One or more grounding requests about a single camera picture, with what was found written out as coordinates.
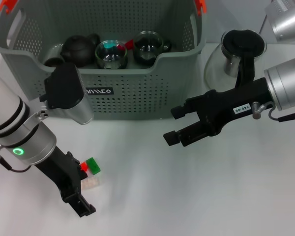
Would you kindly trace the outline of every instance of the green block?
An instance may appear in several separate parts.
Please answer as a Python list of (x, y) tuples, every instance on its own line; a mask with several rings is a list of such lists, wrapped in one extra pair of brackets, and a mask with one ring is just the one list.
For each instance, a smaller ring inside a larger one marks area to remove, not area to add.
[(90, 158), (89, 160), (86, 161), (86, 164), (89, 168), (89, 170), (92, 172), (93, 175), (97, 174), (100, 172), (100, 168), (94, 158)]

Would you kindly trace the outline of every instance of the white table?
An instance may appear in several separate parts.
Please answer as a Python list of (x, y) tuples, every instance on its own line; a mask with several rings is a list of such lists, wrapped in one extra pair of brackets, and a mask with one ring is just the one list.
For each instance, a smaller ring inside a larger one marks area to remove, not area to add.
[[(215, 46), (199, 57), (199, 75)], [(264, 57), (265, 68), (295, 58), (295, 45), (269, 45)], [(20, 92), (1, 57), (0, 75)], [(191, 95), (206, 90), (199, 75)], [(0, 236), (295, 235), (295, 121), (280, 124), (265, 112), (189, 147), (167, 146), (164, 133), (197, 120), (46, 120), (63, 152), (100, 165), (103, 183), (83, 192), (97, 213), (80, 219), (37, 168), (16, 174), (0, 165)]]

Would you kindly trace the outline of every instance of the white wall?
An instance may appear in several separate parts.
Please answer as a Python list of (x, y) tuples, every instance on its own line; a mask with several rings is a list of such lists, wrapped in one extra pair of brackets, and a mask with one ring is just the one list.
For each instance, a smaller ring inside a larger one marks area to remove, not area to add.
[[(209, 17), (207, 41), (218, 43), (222, 34), (232, 29), (259, 32), (266, 15), (265, 7), (270, 2), (271, 0), (206, 0)], [(262, 36), (268, 43), (276, 43), (268, 21)]]

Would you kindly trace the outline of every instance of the gray plastic basket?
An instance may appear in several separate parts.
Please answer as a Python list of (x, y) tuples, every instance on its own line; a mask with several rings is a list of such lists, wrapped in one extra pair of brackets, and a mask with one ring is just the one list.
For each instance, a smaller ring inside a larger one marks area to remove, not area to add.
[(161, 54), (154, 66), (137, 65), (129, 52), (126, 70), (79, 70), (85, 87), (114, 90), (114, 95), (91, 91), (95, 118), (167, 118), (172, 107), (185, 101), (206, 42), (206, 14), (197, 14), (194, 1), (18, 0), (9, 14), (6, 6), (0, 11), (0, 53), (31, 100), (44, 94), (43, 81), (54, 70), (43, 62), (58, 54), (68, 37), (97, 33), (101, 40), (127, 42), (141, 31), (156, 31), (171, 40), (174, 50)]

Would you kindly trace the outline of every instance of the green status light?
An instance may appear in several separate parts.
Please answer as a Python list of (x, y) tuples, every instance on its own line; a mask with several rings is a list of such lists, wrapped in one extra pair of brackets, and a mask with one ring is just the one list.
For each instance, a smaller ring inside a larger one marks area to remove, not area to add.
[(24, 150), (21, 148), (15, 148), (13, 149), (13, 153), (20, 156), (24, 154)]

